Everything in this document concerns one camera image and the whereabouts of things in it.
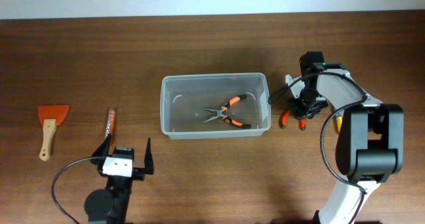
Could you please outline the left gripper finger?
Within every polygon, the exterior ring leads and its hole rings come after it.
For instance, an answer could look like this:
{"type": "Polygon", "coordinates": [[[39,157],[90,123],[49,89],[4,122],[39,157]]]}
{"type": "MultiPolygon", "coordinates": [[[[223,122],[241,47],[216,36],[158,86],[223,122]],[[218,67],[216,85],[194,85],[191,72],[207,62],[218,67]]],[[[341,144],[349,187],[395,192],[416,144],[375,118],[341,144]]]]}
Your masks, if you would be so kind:
{"type": "Polygon", "coordinates": [[[153,156],[151,152],[151,138],[148,138],[147,145],[145,149],[145,156],[144,156],[144,170],[145,175],[153,175],[154,174],[154,163],[153,163],[153,156]]]}
{"type": "Polygon", "coordinates": [[[104,157],[108,155],[110,144],[112,142],[112,135],[107,134],[102,144],[95,150],[92,157],[104,157]]]}

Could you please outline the small orange cutting pliers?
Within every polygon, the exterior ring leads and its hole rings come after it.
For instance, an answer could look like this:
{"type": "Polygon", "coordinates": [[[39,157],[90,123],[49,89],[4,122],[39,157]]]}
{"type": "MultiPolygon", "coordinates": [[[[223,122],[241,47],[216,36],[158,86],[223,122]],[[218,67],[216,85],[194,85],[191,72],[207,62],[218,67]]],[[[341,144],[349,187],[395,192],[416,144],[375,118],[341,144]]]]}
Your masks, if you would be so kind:
{"type": "MultiPolygon", "coordinates": [[[[288,117],[290,116],[291,113],[292,113],[292,111],[288,110],[280,118],[279,125],[280,125],[281,129],[284,129],[286,127],[286,121],[287,121],[287,119],[288,119],[288,117]]],[[[299,128],[300,128],[300,130],[305,131],[305,129],[306,129],[305,120],[299,120],[299,128]]]]}

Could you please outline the clear case coloured screwdrivers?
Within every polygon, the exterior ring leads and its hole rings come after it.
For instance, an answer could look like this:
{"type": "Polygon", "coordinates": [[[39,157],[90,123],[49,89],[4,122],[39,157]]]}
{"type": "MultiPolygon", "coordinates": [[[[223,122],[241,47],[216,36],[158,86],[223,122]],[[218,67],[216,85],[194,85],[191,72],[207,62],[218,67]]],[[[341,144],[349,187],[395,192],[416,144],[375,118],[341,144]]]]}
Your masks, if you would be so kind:
{"type": "Polygon", "coordinates": [[[336,115],[335,119],[336,119],[336,122],[337,122],[337,130],[338,130],[338,132],[340,132],[341,126],[342,126],[342,121],[343,121],[342,116],[340,114],[338,114],[338,115],[336,115]]]}

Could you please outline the orange scraper wooden handle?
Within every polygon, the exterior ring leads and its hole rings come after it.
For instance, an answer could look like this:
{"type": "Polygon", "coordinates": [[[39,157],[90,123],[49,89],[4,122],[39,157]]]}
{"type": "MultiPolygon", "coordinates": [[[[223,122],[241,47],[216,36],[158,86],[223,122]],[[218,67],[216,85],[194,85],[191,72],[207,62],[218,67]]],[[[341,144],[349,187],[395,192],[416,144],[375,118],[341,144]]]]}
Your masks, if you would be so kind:
{"type": "Polygon", "coordinates": [[[41,105],[38,107],[39,121],[42,125],[42,146],[39,158],[47,161],[50,158],[52,139],[59,125],[66,119],[70,110],[69,104],[41,105]]]}

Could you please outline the orange black long-nose pliers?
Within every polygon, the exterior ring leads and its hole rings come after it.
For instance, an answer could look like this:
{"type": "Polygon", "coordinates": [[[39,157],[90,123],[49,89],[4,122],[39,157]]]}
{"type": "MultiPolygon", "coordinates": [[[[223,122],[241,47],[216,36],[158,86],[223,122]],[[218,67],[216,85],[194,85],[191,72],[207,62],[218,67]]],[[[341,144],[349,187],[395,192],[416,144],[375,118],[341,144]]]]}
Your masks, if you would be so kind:
{"type": "Polygon", "coordinates": [[[237,102],[244,100],[247,98],[246,94],[241,94],[238,96],[235,96],[233,98],[231,98],[226,104],[224,104],[223,106],[221,106],[220,109],[212,109],[212,108],[204,108],[205,111],[214,113],[214,116],[211,116],[210,118],[208,118],[207,120],[204,121],[204,123],[206,122],[210,122],[212,120],[216,120],[221,118],[223,122],[230,124],[231,126],[234,126],[236,128],[240,128],[240,129],[251,129],[252,125],[251,124],[246,124],[243,122],[239,122],[233,118],[231,118],[229,116],[230,112],[230,108],[232,106],[234,106],[237,102]]]}

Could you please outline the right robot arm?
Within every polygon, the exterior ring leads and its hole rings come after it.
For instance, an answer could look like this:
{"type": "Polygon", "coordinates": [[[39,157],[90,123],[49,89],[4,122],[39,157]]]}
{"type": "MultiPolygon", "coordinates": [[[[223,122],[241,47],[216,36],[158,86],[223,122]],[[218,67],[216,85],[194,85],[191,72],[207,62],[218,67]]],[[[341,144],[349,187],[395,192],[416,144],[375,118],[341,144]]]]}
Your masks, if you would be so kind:
{"type": "Polygon", "coordinates": [[[336,178],[327,203],[314,223],[354,223],[370,194],[403,165],[404,111],[371,96],[341,63],[326,62],[322,52],[299,59],[301,76],[286,75],[289,113],[305,120],[332,105],[319,145],[325,167],[336,178]]]}

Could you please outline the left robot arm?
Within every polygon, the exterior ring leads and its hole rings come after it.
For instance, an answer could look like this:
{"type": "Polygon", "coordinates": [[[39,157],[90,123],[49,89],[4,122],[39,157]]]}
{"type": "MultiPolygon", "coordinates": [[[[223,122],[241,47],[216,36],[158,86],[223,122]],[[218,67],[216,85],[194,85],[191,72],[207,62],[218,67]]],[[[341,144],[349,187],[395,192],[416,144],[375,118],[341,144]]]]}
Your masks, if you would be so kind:
{"type": "Polygon", "coordinates": [[[90,161],[107,182],[105,188],[93,191],[85,200],[89,223],[125,223],[133,182],[154,174],[151,140],[147,141],[142,168],[133,165],[133,148],[117,146],[109,154],[111,143],[112,135],[108,134],[90,161]]]}

